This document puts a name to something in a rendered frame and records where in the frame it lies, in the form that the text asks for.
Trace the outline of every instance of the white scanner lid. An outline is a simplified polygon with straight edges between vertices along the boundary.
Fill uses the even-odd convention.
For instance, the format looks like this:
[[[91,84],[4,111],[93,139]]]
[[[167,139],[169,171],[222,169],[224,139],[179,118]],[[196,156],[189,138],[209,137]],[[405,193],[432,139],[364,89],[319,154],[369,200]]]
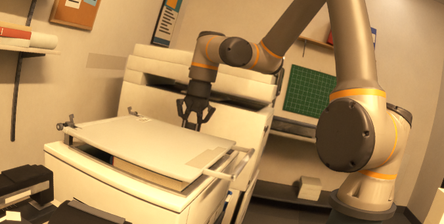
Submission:
[[[76,127],[65,127],[63,132],[132,164],[188,183],[236,144],[140,115]]]

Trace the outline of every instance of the beige wall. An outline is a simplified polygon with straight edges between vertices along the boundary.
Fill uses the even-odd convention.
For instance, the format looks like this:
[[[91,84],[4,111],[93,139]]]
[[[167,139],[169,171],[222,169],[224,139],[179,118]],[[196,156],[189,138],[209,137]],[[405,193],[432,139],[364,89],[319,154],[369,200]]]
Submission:
[[[426,156],[422,162],[418,180],[409,201],[409,209],[424,222],[435,198],[436,190],[444,178],[444,76],[441,80],[438,105],[432,134],[427,146]]]
[[[193,51],[196,37],[203,30],[257,43],[291,1],[191,0],[177,48]],[[366,0],[366,5],[370,24],[378,31],[375,52],[379,83],[388,93],[388,102],[410,110],[414,116],[395,197],[398,205],[406,206],[435,116],[444,59],[444,5],[432,0]],[[329,31],[328,10],[324,6],[302,35],[325,41]],[[303,43],[297,41],[286,54],[287,73],[276,103],[276,115],[316,124],[314,118],[282,111],[291,64],[335,75],[332,51],[308,45],[305,57],[302,52]],[[326,171],[311,143],[282,137],[270,137],[260,169],[260,179],[288,185],[300,175],[320,177],[326,190],[338,188],[346,176]]]
[[[0,51],[0,171],[43,164],[43,145],[63,139],[58,122],[116,116],[123,70],[86,68],[89,53],[127,57],[149,44],[163,0],[102,0],[91,32],[48,23],[54,0],[38,0],[33,31],[58,36],[60,56],[23,61],[16,141],[10,142],[12,90],[18,53]],[[184,0],[171,46],[189,0]],[[25,24],[31,0],[0,0],[0,20]]]

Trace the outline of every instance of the orange square on poster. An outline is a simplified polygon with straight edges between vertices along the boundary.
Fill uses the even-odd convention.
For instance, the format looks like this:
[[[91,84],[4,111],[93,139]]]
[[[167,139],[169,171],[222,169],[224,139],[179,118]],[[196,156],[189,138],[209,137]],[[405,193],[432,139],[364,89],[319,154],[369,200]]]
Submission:
[[[178,0],[167,0],[167,6],[171,7],[172,9],[176,9]]]

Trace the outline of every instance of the green grid board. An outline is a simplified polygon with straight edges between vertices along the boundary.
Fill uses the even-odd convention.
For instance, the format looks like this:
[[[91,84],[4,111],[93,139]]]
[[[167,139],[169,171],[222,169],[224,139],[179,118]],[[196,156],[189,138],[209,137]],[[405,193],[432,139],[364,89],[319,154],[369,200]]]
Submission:
[[[319,118],[335,86],[336,77],[293,64],[283,110]]]

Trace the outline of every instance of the metal handle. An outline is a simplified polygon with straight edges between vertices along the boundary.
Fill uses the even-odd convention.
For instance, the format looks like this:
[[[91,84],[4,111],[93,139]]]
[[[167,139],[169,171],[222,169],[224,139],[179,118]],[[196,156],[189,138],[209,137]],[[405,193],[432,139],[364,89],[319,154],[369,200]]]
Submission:
[[[236,178],[239,176],[240,172],[242,172],[247,163],[250,161],[250,158],[253,156],[255,150],[254,148],[242,148],[239,146],[233,146],[231,149],[247,153],[247,155],[245,155],[245,157],[243,157],[243,159],[239,162],[239,164],[234,168],[232,173],[228,174],[228,173],[216,172],[210,169],[204,169],[203,174],[216,177],[222,180],[236,181]]]

